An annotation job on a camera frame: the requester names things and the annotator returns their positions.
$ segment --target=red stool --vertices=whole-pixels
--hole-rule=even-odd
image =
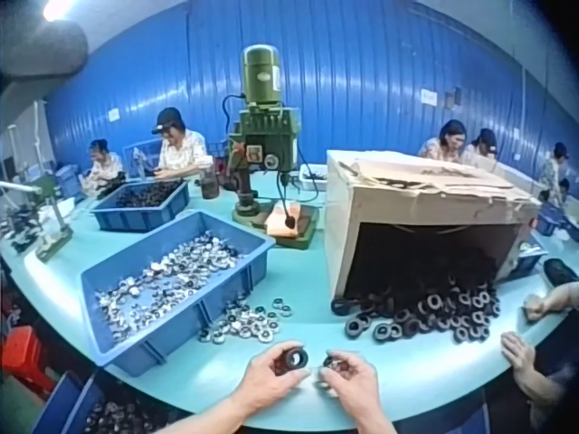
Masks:
[[[29,325],[16,327],[8,335],[2,352],[2,369],[24,381],[34,392],[48,396],[56,382],[45,373],[46,363],[41,357],[43,346]]]

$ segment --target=open cardboard box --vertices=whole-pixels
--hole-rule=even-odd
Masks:
[[[328,151],[327,169],[325,248],[332,297],[345,292],[364,223],[422,231],[448,227],[448,236],[494,259],[500,279],[517,265],[518,246],[540,207],[488,171],[394,152]]]

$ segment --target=drill press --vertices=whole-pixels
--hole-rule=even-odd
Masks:
[[[240,111],[229,134],[229,170],[238,179],[238,203],[233,220],[265,231],[265,221],[276,200],[258,203],[250,181],[250,166],[276,171],[277,183],[285,188],[290,171],[298,163],[297,134],[301,130],[296,108],[284,107],[281,102],[280,56],[270,45],[252,45],[242,53],[242,76],[246,108]],[[280,191],[280,199],[285,197]],[[295,249],[307,249],[318,220],[318,208],[301,205],[297,221],[286,219],[290,228],[297,226],[298,238],[278,237],[278,244]]]

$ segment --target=cap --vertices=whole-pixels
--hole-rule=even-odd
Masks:
[[[167,131],[171,127],[183,125],[181,113],[175,107],[163,108],[157,115],[157,125],[151,131],[153,134],[159,134]]]
[[[555,143],[555,151],[553,152],[557,158],[564,157],[569,159],[569,154],[567,154],[567,146],[561,142]]]

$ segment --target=light blue table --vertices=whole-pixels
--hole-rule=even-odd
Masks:
[[[260,196],[276,197],[273,174],[257,174],[252,185]],[[213,201],[204,201],[190,184],[189,208],[200,208],[230,218],[236,197],[222,192]],[[312,192],[298,194],[289,189],[289,198],[306,200]],[[313,204],[323,206],[321,193]],[[144,234],[99,231],[87,205],[73,212],[72,240],[47,264],[33,251],[17,256],[2,245],[14,281],[40,315],[70,344],[92,358],[84,334],[79,295],[81,273],[113,253],[140,240]],[[502,315],[492,321],[490,339],[484,344],[455,345],[449,334],[431,333],[414,339],[378,345],[370,333],[355,341],[344,335],[344,319],[329,309],[330,294],[323,248],[324,211],[309,250],[275,248],[268,258],[268,274],[253,292],[252,306],[271,305],[282,297],[294,315],[281,322],[278,340],[299,339],[306,345],[309,366],[319,367],[328,348],[343,348],[363,354],[378,371],[384,410],[392,420],[403,420],[438,408],[483,386],[508,368],[500,354],[502,332],[516,330],[531,344],[538,344],[563,320],[552,315],[536,325],[528,325],[520,309],[531,293],[544,295],[547,284],[540,274],[522,278],[499,288]],[[579,270],[579,249],[573,241],[538,236],[552,255]],[[189,341],[159,366],[138,378],[121,370],[108,370],[131,386],[191,412],[199,412],[230,393],[242,378],[246,364],[262,351],[257,340],[231,337],[223,345]],[[263,429],[338,430],[353,427],[336,399],[322,392],[311,377],[287,400],[248,420],[247,425]]]

